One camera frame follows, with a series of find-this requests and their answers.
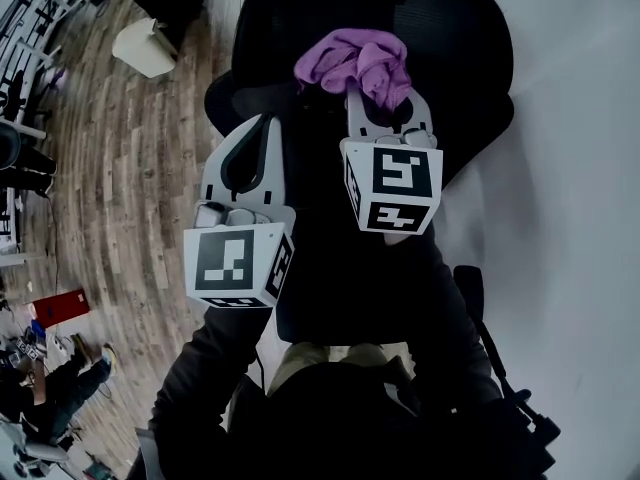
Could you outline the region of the purple cloth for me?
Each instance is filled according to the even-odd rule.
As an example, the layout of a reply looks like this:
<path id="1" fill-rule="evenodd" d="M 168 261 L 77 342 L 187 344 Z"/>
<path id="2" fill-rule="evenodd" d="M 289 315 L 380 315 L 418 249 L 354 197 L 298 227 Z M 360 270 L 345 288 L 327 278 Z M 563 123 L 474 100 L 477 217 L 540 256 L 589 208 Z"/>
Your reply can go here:
<path id="1" fill-rule="evenodd" d="M 393 112 L 412 87 L 406 59 L 406 45 L 390 32 L 342 28 L 304 53 L 293 73 L 301 85 L 318 85 L 330 94 L 345 93 L 353 81 L 377 107 Z"/>

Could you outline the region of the person's dark jacket torso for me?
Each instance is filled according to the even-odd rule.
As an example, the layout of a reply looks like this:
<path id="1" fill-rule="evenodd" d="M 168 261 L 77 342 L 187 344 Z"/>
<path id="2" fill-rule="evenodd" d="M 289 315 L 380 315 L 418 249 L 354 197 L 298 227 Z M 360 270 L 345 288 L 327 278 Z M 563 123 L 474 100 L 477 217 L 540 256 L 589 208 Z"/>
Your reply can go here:
<path id="1" fill-rule="evenodd" d="M 429 425 L 444 411 L 388 393 L 389 375 L 375 368 L 332 362 L 307 367 L 272 396 L 249 396 L 237 421 L 224 429 L 191 418 L 149 430 L 165 480 L 233 480 L 279 473 L 338 474 L 382 468 L 402 450 L 424 447 Z"/>

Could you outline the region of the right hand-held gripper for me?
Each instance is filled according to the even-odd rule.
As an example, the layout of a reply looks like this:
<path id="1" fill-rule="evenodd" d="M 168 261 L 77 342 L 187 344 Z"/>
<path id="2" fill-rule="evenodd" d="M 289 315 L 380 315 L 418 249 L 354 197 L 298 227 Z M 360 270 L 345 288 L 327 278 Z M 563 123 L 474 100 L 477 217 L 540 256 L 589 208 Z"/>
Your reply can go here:
<path id="1" fill-rule="evenodd" d="M 344 184 L 360 230 L 421 235 L 441 202 L 443 152 L 436 148 L 430 107 L 419 93 L 398 106 L 400 130 L 374 124 L 362 93 L 348 89 L 349 137 L 340 144 Z M 356 139 L 375 139 L 373 141 Z"/>

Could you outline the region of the wooden desk with white frame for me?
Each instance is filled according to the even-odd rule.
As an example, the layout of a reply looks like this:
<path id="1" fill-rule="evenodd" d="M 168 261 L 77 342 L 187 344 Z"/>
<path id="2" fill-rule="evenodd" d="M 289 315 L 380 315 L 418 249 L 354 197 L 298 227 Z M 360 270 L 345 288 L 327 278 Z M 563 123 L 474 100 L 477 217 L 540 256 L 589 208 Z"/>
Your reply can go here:
<path id="1" fill-rule="evenodd" d="M 20 208 L 16 205 L 19 197 L 14 188 L 0 193 L 0 268 L 24 265 L 28 261 L 48 257 L 48 252 L 40 247 L 29 251 L 19 240 L 18 217 Z"/>

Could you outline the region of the black metal railing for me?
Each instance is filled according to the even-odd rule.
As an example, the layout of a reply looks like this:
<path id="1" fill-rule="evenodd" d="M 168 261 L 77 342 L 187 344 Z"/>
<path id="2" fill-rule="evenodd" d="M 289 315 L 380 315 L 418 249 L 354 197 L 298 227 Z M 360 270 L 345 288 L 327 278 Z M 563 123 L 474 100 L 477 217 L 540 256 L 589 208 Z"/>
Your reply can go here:
<path id="1" fill-rule="evenodd" d="M 56 63 L 49 42 L 85 0 L 13 0 L 0 17 L 0 120 L 22 120 L 34 80 Z"/>

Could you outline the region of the red box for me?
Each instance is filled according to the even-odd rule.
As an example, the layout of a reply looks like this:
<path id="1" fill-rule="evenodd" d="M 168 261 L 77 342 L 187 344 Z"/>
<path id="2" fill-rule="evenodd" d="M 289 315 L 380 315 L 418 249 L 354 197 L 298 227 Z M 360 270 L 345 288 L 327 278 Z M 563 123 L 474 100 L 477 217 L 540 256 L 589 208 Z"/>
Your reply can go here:
<path id="1" fill-rule="evenodd" d="M 41 298 L 33 301 L 31 305 L 34 320 L 43 329 L 86 315 L 90 311 L 83 289 Z"/>

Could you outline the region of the black office chair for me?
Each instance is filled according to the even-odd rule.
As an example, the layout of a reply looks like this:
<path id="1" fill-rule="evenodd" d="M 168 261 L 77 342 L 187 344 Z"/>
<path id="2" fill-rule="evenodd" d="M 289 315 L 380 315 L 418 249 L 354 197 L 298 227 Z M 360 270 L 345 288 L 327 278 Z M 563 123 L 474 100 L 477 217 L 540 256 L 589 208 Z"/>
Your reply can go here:
<path id="1" fill-rule="evenodd" d="M 204 108 L 223 135 L 263 112 L 282 122 L 286 202 L 296 222 L 276 321 L 290 343 L 402 341 L 411 311 L 426 300 L 411 262 L 356 224 L 339 152 L 347 136 L 344 97 L 294 77 L 298 59 L 342 28 L 390 32 L 406 45 L 445 181 L 514 116 L 511 37 L 494 0 L 245 0 L 231 68 L 210 85 Z"/>

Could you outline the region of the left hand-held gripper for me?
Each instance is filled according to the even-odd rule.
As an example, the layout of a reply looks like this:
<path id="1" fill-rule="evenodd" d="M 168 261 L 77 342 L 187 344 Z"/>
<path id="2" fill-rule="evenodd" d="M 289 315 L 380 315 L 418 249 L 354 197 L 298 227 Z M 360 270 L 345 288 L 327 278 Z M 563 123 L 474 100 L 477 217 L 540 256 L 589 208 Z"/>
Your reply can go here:
<path id="1" fill-rule="evenodd" d="M 234 129 L 205 163 L 194 227 L 184 231 L 187 295 L 215 308 L 277 305 L 294 255 L 290 226 L 221 203 L 283 204 L 280 120 L 258 114 Z"/>

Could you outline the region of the person's right forearm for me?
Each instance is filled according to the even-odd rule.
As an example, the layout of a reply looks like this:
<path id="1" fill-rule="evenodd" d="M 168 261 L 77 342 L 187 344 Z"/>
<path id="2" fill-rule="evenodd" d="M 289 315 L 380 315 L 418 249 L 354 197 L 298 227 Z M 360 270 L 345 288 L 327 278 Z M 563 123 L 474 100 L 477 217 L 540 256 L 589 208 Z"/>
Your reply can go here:
<path id="1" fill-rule="evenodd" d="M 393 245 L 423 287 L 424 302 L 411 311 L 408 350 L 414 362 L 413 390 L 432 411 L 459 411 L 502 397 L 489 357 L 465 300 L 444 262 L 433 227 Z"/>

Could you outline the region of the black shoulder bag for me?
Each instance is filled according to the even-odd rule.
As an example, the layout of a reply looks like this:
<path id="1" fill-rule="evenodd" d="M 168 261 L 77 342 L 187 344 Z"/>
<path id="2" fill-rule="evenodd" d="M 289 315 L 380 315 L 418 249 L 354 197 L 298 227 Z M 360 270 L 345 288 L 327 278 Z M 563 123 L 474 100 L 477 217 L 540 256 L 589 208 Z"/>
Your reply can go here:
<path id="1" fill-rule="evenodd" d="M 547 447 L 561 430 L 550 418 L 528 404 L 531 392 L 516 391 L 509 384 L 506 370 L 482 318 L 472 319 L 497 376 L 502 397 L 486 405 L 483 425 L 488 431 L 482 452 L 491 480 L 547 480 L 546 472 L 555 464 Z"/>

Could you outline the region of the white trash bin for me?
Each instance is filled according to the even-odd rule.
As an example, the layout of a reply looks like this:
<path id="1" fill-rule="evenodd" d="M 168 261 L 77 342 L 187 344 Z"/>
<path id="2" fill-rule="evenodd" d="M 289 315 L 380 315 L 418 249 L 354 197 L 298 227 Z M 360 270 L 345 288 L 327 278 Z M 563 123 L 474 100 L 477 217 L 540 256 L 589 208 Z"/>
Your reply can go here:
<path id="1" fill-rule="evenodd" d="M 158 21 L 143 18 L 118 33 L 112 55 L 151 79 L 172 71 L 178 53 Z"/>

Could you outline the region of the person's left forearm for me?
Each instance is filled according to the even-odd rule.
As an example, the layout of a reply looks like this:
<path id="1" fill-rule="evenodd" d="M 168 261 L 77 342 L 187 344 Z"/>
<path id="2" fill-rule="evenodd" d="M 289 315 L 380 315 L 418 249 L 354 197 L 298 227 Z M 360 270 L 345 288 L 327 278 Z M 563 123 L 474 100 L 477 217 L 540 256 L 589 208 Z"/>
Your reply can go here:
<path id="1" fill-rule="evenodd" d="M 269 308 L 209 308 L 157 393 L 150 427 L 191 418 L 221 420 L 271 317 Z"/>

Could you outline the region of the person's beige trousers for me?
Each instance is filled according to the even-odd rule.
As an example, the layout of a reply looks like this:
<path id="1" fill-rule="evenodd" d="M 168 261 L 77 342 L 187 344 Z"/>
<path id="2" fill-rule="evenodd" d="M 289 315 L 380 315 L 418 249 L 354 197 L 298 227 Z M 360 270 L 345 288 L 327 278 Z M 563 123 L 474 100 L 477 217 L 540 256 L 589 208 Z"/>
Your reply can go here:
<path id="1" fill-rule="evenodd" d="M 291 345 L 278 366 L 267 391 L 272 396 L 284 383 L 304 368 L 328 363 L 330 346 L 320 346 L 311 342 L 300 342 Z M 360 343 L 350 346 L 346 356 L 340 363 L 351 364 L 363 368 L 375 368 L 389 375 L 387 383 L 398 379 L 410 378 L 408 371 L 399 356 L 388 359 L 383 348 L 377 344 Z"/>

